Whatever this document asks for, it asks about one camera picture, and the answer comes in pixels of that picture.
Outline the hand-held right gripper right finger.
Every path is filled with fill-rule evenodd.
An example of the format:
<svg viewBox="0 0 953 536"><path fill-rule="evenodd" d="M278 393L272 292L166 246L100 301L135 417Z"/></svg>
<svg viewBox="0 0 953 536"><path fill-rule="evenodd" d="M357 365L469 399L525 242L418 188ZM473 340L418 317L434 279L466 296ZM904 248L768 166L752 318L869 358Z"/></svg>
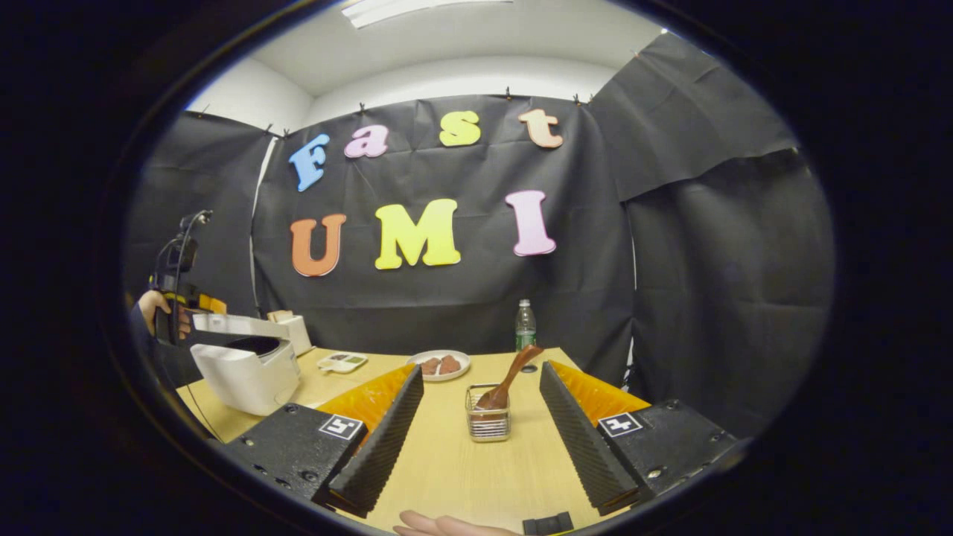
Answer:
<svg viewBox="0 0 953 536"><path fill-rule="evenodd" d="M633 508L690 482L738 439L678 399L649 404L548 360L539 391L599 514Z"/></svg>

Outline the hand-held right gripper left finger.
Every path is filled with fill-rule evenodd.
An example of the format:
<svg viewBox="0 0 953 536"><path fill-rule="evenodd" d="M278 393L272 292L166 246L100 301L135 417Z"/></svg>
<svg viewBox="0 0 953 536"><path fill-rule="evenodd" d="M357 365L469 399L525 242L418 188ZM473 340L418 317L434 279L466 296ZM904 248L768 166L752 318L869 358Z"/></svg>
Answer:
<svg viewBox="0 0 953 536"><path fill-rule="evenodd" d="M390 479L423 395L421 367L405 364L316 409L286 403L223 451L283 491L365 518Z"/></svg>

